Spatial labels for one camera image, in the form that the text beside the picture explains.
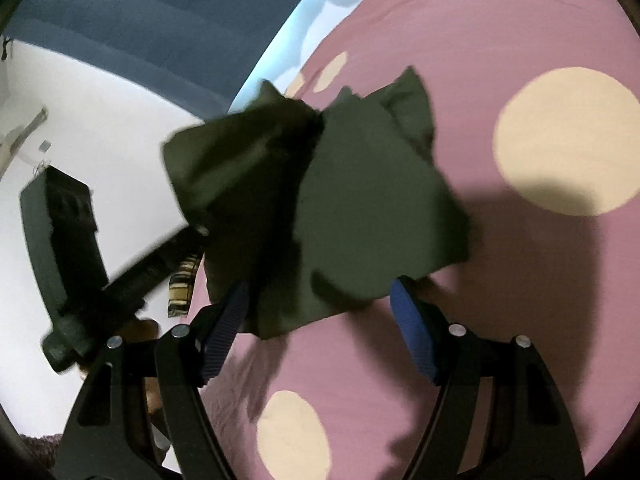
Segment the ribbed blue pad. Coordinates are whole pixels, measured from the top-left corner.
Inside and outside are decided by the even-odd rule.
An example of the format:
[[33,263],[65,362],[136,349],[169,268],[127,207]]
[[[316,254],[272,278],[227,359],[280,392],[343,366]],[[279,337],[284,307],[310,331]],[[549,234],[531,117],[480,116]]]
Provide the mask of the ribbed blue pad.
[[222,312],[204,344],[204,362],[200,375],[205,381],[217,377],[222,370],[238,329],[246,317],[249,308],[247,285],[244,282],[233,285],[220,308]]
[[391,284],[391,310],[418,371],[433,383],[438,375],[434,361],[435,343],[417,305],[400,280]]

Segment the yellow polka dot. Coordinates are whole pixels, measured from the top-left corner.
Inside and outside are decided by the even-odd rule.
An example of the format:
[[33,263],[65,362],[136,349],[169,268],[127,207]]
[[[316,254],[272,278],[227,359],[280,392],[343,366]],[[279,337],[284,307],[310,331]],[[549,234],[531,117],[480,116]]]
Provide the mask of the yellow polka dot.
[[530,202],[567,215],[606,213],[640,189],[640,103],[602,72],[551,70],[500,112],[494,157]]
[[298,91],[302,88],[302,85],[305,83],[305,77],[302,75],[302,72],[298,72],[298,75],[295,76],[291,84],[287,87],[284,95],[286,97],[295,97]]
[[258,453],[274,480],[325,480],[331,450],[318,414],[294,392],[271,396],[257,425]]
[[324,67],[320,77],[318,77],[318,81],[314,87],[314,92],[321,92],[322,90],[329,88],[329,85],[347,64],[347,58],[347,53],[343,52],[334,57],[333,60]]

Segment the black mechanical device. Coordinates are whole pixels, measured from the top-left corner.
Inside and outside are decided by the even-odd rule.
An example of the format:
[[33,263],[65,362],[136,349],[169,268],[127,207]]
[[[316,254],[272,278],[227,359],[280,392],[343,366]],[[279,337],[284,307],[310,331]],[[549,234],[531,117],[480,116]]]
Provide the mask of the black mechanical device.
[[[108,283],[95,240],[88,188],[47,168],[21,195],[24,232],[53,330],[43,341],[52,367],[91,362],[52,471],[39,468],[0,413],[7,478],[57,480],[234,480],[209,423],[198,387],[215,380],[247,313],[245,283],[205,307],[190,325],[156,341],[127,343],[113,333],[206,237],[184,228]],[[404,480],[579,480],[578,441],[558,389],[533,343],[479,338],[450,325],[414,295],[414,282],[392,283],[392,310],[418,369],[440,386],[431,421]],[[481,377],[494,378],[494,399],[481,463],[458,473]],[[145,378],[158,378],[161,426],[182,475],[163,468],[147,415]]]

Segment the silver screw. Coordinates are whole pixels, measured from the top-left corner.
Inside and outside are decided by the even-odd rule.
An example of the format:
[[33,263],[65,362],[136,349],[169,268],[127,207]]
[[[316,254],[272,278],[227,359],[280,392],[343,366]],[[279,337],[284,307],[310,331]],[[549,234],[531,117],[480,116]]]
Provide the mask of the silver screw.
[[531,346],[531,339],[525,335],[519,335],[516,337],[516,343],[522,348],[529,348]]
[[466,334],[466,328],[458,323],[454,323],[453,325],[449,325],[449,333],[456,337],[462,337]]
[[121,344],[122,344],[122,338],[119,335],[115,335],[113,337],[110,337],[109,340],[107,341],[107,346],[109,348],[111,348],[112,350],[114,348],[117,348]]
[[178,339],[186,337],[189,334],[189,325],[176,325],[171,329],[171,335]]

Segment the pink fabric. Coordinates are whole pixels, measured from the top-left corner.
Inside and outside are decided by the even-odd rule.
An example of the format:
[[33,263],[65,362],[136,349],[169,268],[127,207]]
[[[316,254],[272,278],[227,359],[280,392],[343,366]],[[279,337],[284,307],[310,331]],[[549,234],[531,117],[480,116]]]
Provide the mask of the pink fabric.
[[[342,71],[314,93],[344,51]],[[297,96],[323,108],[342,86],[364,95],[410,64],[432,98],[436,163],[478,224],[471,260],[436,276],[450,291],[440,306],[482,337],[532,338],[591,470],[640,401],[640,200],[597,218],[537,208],[500,176],[492,135],[505,103],[555,68],[600,70],[640,95],[640,40],[615,0],[364,0],[303,67]],[[208,303],[202,278],[194,311]],[[400,478],[436,394],[409,361],[386,301],[273,340],[240,335],[203,392],[240,478],[270,478],[255,423],[284,389],[319,413],[330,478],[340,480]]]

